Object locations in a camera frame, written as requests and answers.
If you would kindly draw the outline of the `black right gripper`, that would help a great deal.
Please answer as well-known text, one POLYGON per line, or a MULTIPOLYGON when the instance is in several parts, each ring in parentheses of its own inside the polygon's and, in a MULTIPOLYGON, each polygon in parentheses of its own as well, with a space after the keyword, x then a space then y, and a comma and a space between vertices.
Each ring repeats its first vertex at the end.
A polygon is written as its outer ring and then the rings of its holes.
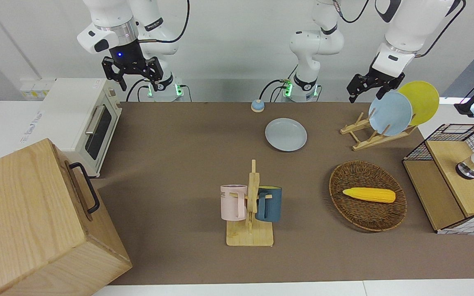
POLYGON ((133 41, 127 45, 109 49, 111 57, 104 57, 102 66, 107 79, 120 84, 122 91, 126 91, 127 84, 124 75, 140 75, 150 80, 154 91, 158 90, 164 71, 156 56, 145 58, 139 42, 133 41))

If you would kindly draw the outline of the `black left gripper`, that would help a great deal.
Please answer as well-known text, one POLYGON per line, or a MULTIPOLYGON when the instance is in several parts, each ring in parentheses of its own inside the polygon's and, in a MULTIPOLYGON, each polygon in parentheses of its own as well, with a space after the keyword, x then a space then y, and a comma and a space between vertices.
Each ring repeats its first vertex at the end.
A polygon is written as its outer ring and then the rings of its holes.
POLYGON ((393 77, 391 75, 373 69, 372 67, 365 75, 355 74, 347 86, 347 91, 349 93, 349 101, 350 103, 354 103, 356 101, 357 90, 368 90, 371 88, 378 87, 380 87, 380 89, 376 93, 376 98, 380 100, 387 93, 387 89, 397 89, 405 78, 405 76, 405 73, 401 72, 397 77, 393 77))

